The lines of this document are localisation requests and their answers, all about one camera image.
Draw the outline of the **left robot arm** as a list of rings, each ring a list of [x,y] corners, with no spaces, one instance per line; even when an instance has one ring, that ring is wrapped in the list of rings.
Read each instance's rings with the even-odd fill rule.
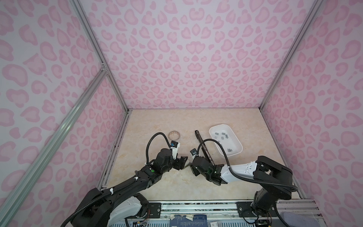
[[[156,184],[171,169],[183,169],[187,160],[187,156],[174,158],[170,149],[161,149],[155,160],[136,171],[128,180],[102,191],[91,189],[61,226],[65,227],[70,223],[73,227],[107,227],[111,213],[119,205]]]

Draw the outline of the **black stapler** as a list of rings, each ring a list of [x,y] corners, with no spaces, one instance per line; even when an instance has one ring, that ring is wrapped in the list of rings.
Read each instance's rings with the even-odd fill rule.
[[[198,130],[195,130],[195,136],[196,136],[197,140],[199,141],[199,143],[202,143],[203,142],[203,139],[202,139],[202,137],[201,137],[201,135],[200,135],[200,133],[199,133]],[[212,157],[211,157],[211,155],[210,155],[210,153],[208,151],[207,146],[203,143],[201,145],[201,148],[200,149],[202,150],[203,155],[207,159],[207,161],[214,165],[215,163],[214,163],[214,161],[213,161],[213,159],[212,159]]]

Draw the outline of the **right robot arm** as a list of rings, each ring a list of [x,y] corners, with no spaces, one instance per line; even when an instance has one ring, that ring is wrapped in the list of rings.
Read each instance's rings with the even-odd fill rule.
[[[243,165],[214,165],[206,158],[196,156],[192,162],[194,175],[202,175],[215,185],[228,184],[235,181],[246,181],[262,186],[251,203],[250,211],[255,216],[264,216],[279,200],[290,200],[292,193],[298,191],[293,185],[293,172],[290,168],[259,156],[257,161]]]

